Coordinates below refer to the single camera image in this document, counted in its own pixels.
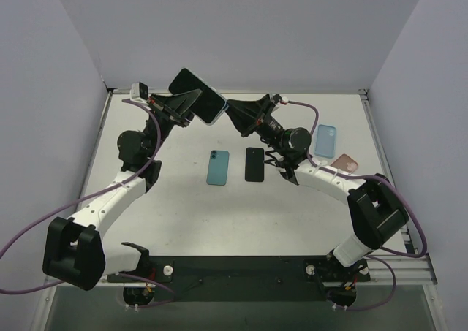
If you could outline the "black phone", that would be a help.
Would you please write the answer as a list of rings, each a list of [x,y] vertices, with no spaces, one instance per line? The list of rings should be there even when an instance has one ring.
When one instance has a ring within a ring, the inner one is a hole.
[[[247,182],[260,183],[265,179],[265,151],[263,148],[246,149],[244,179]]]

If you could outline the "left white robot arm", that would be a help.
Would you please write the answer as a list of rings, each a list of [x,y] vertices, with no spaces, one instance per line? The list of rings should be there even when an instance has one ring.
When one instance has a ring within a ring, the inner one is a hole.
[[[122,162],[113,182],[68,218],[55,218],[48,225],[42,270],[46,275],[88,291],[102,276],[125,272],[141,281],[150,271],[148,249],[122,242],[107,248],[103,237],[119,216],[157,182],[162,163],[156,155],[174,126],[186,127],[193,119],[192,105],[201,97],[195,89],[162,96],[143,94],[127,103],[148,113],[142,131],[127,130],[117,139]]]

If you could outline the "dark teal phone case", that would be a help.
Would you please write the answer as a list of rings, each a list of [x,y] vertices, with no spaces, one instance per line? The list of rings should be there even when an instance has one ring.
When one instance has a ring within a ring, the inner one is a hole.
[[[197,101],[191,106],[191,111],[203,123],[211,125],[216,122],[227,108],[227,100],[209,87],[199,87],[202,91]]]

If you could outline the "light blue phone case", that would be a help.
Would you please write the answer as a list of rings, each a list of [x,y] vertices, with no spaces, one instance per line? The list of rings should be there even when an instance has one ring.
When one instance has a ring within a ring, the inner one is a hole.
[[[320,124],[317,127],[314,154],[327,159],[332,159],[336,152],[337,130],[334,126]]]

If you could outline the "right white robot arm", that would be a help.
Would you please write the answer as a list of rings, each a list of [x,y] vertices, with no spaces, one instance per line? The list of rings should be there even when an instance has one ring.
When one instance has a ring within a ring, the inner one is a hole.
[[[408,222],[407,209],[383,175],[352,176],[332,166],[310,164],[312,133],[303,127],[286,129],[272,115],[285,102],[278,94],[257,101],[230,99],[227,115],[242,137],[256,133],[279,154],[273,162],[285,180],[321,191],[349,208],[352,234],[330,252],[330,258],[352,267],[381,249]]]

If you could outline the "pink phone case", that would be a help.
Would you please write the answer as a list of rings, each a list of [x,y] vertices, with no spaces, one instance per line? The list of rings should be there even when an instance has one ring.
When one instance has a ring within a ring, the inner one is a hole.
[[[342,170],[349,174],[354,173],[358,169],[358,163],[356,160],[348,156],[347,154],[343,153],[338,158],[336,158],[332,163],[331,166],[338,170]]]

